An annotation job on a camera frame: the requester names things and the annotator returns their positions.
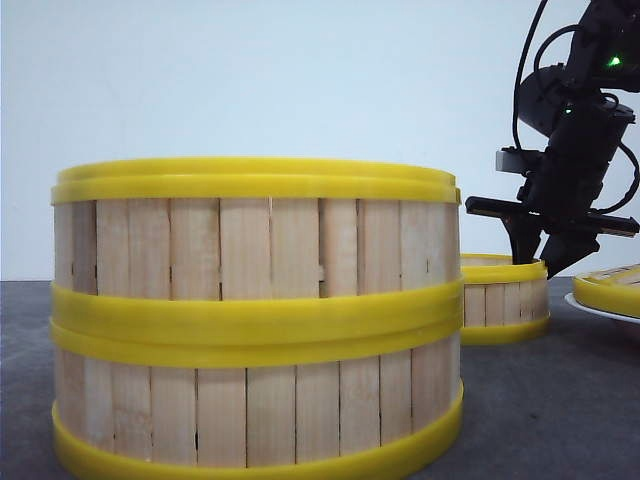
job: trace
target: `white plate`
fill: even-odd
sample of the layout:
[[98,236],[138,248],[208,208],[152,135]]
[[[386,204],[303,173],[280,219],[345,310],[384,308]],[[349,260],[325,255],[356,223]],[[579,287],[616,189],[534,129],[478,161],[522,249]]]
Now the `white plate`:
[[583,310],[585,312],[593,313],[595,315],[602,315],[603,317],[612,318],[613,320],[621,320],[623,322],[640,324],[640,318],[628,317],[627,315],[620,315],[619,313],[605,312],[604,310],[596,310],[595,308],[582,305],[575,299],[575,297],[573,296],[573,293],[567,293],[564,296],[564,299],[569,305],[577,308],[578,310]]

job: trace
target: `robotic arm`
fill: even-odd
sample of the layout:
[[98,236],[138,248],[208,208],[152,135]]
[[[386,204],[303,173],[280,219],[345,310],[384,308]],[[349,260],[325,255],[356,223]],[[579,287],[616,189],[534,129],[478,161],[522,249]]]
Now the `robotic arm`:
[[[498,170],[526,179],[517,194],[519,202],[470,197],[466,207],[468,213],[502,220],[514,263],[531,263],[540,233],[547,232],[541,258],[552,277],[597,252],[598,234],[632,237],[640,230],[633,218],[606,215],[631,200],[640,183],[640,167],[622,143],[627,126],[635,121],[633,111],[601,90],[640,92],[640,0],[591,0],[578,24],[543,42],[533,73],[520,84],[528,43],[547,1],[538,7],[516,80],[516,146],[497,154]],[[567,64],[540,68],[545,49],[565,33],[573,33]],[[544,152],[521,148],[517,118],[549,138]],[[591,208],[618,148],[634,164],[632,186],[616,205]]]

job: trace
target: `white wall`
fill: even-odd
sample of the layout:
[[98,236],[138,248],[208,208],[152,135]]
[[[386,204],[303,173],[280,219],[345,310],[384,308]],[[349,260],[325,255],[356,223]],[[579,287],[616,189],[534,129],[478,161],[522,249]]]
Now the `white wall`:
[[[4,0],[2,278],[51,278],[55,174],[101,160],[375,159],[448,170],[465,197],[513,199],[521,178],[494,172],[494,152],[512,143],[513,79],[537,3]],[[534,45],[586,5],[549,2]],[[640,95],[621,97],[640,111]],[[638,153],[639,132],[626,137]],[[545,145],[526,126],[521,137]],[[630,179],[618,155],[599,204]],[[640,217],[639,206],[621,213]],[[461,216],[464,251],[508,252],[499,221]],[[600,238],[601,252],[565,273],[639,260],[640,238]]]

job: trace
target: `yellow plastic band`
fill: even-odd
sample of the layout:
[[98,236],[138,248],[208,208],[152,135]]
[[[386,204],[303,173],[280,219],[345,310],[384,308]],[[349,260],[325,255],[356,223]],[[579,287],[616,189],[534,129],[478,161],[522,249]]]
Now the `yellow plastic band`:
[[460,203],[438,170],[325,159],[199,157],[99,163],[65,170],[52,203],[109,198],[367,198]]
[[502,345],[531,340],[545,334],[549,315],[533,322],[488,327],[463,327],[460,330],[462,345]]
[[159,464],[107,453],[75,438],[54,404],[54,445],[62,465],[81,480],[396,480],[420,470],[454,442],[462,423],[462,384],[449,411],[421,431],[382,447],[317,462],[214,468]]
[[596,310],[640,318],[640,288],[620,285],[609,279],[596,280],[589,275],[573,279],[575,299]]
[[462,325],[461,281],[375,295],[152,300],[52,286],[51,336],[65,350],[142,365],[291,365],[406,350]]
[[[511,259],[509,255],[465,254],[463,258]],[[529,282],[547,278],[544,262],[536,260],[526,265],[473,265],[463,266],[464,283],[482,285],[489,283]]]

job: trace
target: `gray table surface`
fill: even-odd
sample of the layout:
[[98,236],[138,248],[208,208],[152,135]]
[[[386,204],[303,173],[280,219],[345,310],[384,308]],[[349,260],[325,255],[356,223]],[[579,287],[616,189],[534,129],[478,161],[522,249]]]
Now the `gray table surface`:
[[[640,478],[640,345],[550,283],[544,338],[464,347],[464,421],[418,479]],[[2,479],[70,479],[51,448],[47,282],[2,283]]]

